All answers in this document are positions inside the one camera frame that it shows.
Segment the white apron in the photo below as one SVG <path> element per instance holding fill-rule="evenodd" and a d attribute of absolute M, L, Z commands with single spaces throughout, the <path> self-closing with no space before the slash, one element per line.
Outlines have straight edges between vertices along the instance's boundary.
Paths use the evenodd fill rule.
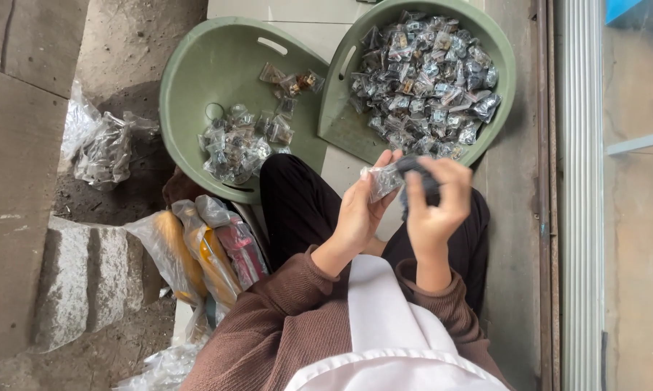
<path fill-rule="evenodd" d="M 410 304 L 388 262 L 358 255 L 348 281 L 353 352 L 304 367 L 286 391 L 506 391 L 462 358 L 432 312 Z"/>

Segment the person's left hand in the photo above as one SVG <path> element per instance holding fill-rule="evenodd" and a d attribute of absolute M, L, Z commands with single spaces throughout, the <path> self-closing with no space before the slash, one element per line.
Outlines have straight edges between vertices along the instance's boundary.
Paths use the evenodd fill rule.
<path fill-rule="evenodd" d="M 400 150 L 386 150 L 374 167 L 383 167 L 401 157 Z M 384 211 L 399 189 L 369 204 L 372 175 L 365 173 L 346 191 L 341 201 L 338 223 L 333 235 L 312 254 L 313 261 L 326 273 L 337 276 L 357 254 L 362 253 L 374 236 Z"/>

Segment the black pants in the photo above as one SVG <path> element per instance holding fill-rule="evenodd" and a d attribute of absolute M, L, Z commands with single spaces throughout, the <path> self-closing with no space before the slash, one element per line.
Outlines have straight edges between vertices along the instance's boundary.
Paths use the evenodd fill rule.
<path fill-rule="evenodd" d="M 333 234 L 341 198 L 296 156 L 271 156 L 261 168 L 260 186 L 274 271 L 288 258 L 312 244 L 321 245 Z M 477 316 L 486 284 L 489 218 L 486 200 L 473 189 L 471 213 L 448 241 L 450 266 L 466 284 L 466 302 Z M 392 236 L 382 257 L 392 267 L 414 257 L 406 224 Z"/>

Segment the brown sweater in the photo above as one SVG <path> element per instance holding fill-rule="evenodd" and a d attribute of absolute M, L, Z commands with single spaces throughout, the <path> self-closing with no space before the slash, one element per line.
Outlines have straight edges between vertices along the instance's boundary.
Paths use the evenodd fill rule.
<path fill-rule="evenodd" d="M 347 266 L 337 278 L 312 261 L 312 246 L 242 293 L 197 356 L 182 391 L 282 390 L 298 369 L 352 351 Z M 429 293 L 413 282 L 416 261 L 402 261 L 397 278 L 450 333 L 459 354 L 510 385 L 488 354 L 488 340 L 464 301 L 466 288 L 453 271 L 447 289 Z"/>

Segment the green plastic basin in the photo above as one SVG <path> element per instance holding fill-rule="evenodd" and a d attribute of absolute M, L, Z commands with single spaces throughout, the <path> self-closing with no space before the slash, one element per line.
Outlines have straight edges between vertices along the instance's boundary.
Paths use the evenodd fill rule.
<path fill-rule="evenodd" d="M 258 178 L 239 186 L 211 178 L 203 170 L 208 155 L 200 150 L 197 135 L 210 124 L 212 115 L 206 111 L 217 108 L 214 104 L 228 111 L 231 105 L 244 103 L 256 115 L 276 109 L 278 99 L 271 93 L 275 87 L 259 80 L 267 62 L 287 75 L 312 69 L 326 76 L 329 71 L 316 53 L 268 23 L 220 17 L 199 24 L 180 41 L 167 61 L 160 86 L 160 124 L 167 152 L 194 182 L 244 204 L 261 203 Z M 327 143 L 317 136 L 322 93 L 300 94 L 290 121 L 295 130 L 292 153 L 318 173 L 327 150 Z"/>
<path fill-rule="evenodd" d="M 500 78 L 493 91 L 502 95 L 502 102 L 490 124 L 481 127 L 476 144 L 464 146 L 465 154 L 460 163 L 469 166 L 483 154 L 505 124 L 515 98 L 517 75 L 515 55 L 503 31 L 490 16 L 464 0 L 385 0 L 361 16 L 341 40 L 331 61 L 324 86 L 319 135 L 371 164 L 374 164 L 387 147 L 387 143 L 367 127 L 370 114 L 358 114 L 348 102 L 351 97 L 350 76 L 362 61 L 364 47 L 360 39 L 373 26 L 382 28 L 396 22 L 403 10 L 423 11 L 430 15 L 458 19 L 461 29 L 469 30 L 474 37 L 481 40 L 481 46 L 487 50 L 499 71 Z M 341 74 L 343 64 L 353 47 L 353 57 L 345 72 Z"/>

